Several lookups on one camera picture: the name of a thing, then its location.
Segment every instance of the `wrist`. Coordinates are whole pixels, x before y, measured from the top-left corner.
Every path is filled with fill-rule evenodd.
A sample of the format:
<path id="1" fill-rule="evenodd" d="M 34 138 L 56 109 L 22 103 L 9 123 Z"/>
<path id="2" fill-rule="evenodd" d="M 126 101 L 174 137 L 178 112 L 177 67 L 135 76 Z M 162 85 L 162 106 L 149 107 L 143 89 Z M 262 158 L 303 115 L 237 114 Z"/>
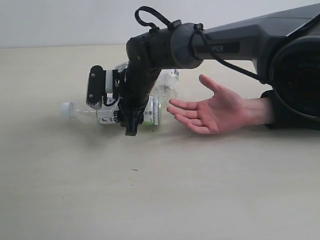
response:
<path id="1" fill-rule="evenodd" d="M 274 122 L 272 104 L 269 98 L 244 99 L 246 126 L 265 125 Z"/>

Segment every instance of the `black robotic arm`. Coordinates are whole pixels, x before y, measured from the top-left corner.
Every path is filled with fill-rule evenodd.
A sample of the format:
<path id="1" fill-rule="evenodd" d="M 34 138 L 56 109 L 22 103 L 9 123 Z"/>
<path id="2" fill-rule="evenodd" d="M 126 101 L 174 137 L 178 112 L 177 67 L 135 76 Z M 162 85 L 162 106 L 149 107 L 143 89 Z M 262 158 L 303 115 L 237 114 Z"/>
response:
<path id="1" fill-rule="evenodd" d="M 140 11 L 154 15 L 166 28 L 142 21 Z M 308 96 L 302 99 L 301 86 L 297 90 L 292 84 L 298 84 L 297 76 L 301 72 L 308 73 L 312 79 L 320 77 L 317 57 L 320 56 L 319 13 L 320 3 L 204 29 L 201 23 L 171 22 L 156 10 L 142 6 L 135 12 L 135 18 L 142 26 L 150 27 L 149 32 L 127 42 L 128 65 L 125 69 L 103 70 L 100 66 L 91 69 L 87 104 L 98 109 L 105 94 L 113 93 L 126 135 L 135 136 L 143 121 L 149 93 L 161 70 L 194 69 L 204 60 L 212 59 L 262 84 L 271 85 L 293 111 L 318 118 L 319 96 L 315 102 L 314 95 L 304 92 Z M 256 73 L 226 60 L 252 61 Z"/>

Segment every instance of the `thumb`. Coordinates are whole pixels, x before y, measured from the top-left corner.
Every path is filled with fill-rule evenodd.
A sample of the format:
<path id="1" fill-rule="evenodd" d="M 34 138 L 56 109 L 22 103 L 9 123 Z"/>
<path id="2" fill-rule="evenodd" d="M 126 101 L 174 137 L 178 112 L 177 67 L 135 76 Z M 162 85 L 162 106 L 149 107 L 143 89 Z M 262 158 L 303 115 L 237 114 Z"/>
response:
<path id="1" fill-rule="evenodd" d="M 205 76 L 203 74 L 199 76 L 199 80 L 200 80 L 200 83 L 202 83 L 205 87 L 207 87 L 214 93 L 217 93 L 221 88 L 221 86 L 218 83 L 216 83 L 210 77 Z"/>

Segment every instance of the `white bottle cap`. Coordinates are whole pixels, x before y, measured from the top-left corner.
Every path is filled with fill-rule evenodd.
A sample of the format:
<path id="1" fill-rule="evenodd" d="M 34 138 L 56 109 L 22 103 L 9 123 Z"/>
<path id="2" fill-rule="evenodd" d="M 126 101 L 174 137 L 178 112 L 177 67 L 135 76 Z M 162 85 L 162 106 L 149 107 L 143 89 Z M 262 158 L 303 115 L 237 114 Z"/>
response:
<path id="1" fill-rule="evenodd" d="M 72 119 L 71 118 L 71 106 L 72 102 L 64 102 L 61 105 L 61 117 L 64 119 Z"/>

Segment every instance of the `beige table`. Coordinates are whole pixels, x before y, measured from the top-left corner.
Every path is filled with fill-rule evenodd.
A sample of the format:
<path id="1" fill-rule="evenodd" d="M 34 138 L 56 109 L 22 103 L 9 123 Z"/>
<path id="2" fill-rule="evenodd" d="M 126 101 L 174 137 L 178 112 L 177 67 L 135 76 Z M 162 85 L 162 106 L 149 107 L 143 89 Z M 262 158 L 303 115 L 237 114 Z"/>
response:
<path id="1" fill-rule="evenodd" d="M 91 66 L 124 61 L 124 46 L 0 50 L 1 240 L 319 240 L 317 132 L 200 136 L 164 112 L 129 137 L 60 118 Z M 268 89 L 206 61 L 181 71 L 182 100 L 211 97 L 200 73 L 244 98 Z"/>

